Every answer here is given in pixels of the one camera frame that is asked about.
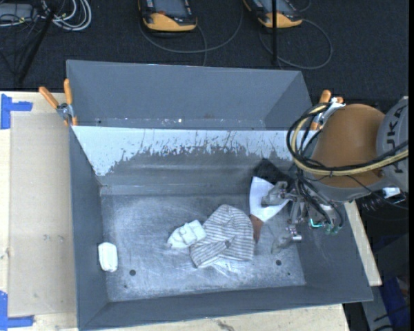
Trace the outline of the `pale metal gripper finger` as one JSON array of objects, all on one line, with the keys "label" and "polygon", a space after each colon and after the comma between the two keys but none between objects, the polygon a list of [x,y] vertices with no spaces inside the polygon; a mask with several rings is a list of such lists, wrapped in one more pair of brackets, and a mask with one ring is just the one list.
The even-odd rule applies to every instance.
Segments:
[{"label": "pale metal gripper finger", "polygon": [[275,235],[270,252],[272,254],[278,254],[292,243],[298,243],[301,240],[302,235],[295,228],[284,228]]},{"label": "pale metal gripper finger", "polygon": [[285,181],[278,181],[268,193],[262,197],[261,205],[262,207],[283,205],[288,202],[286,198],[286,193],[288,189],[288,184]]}]

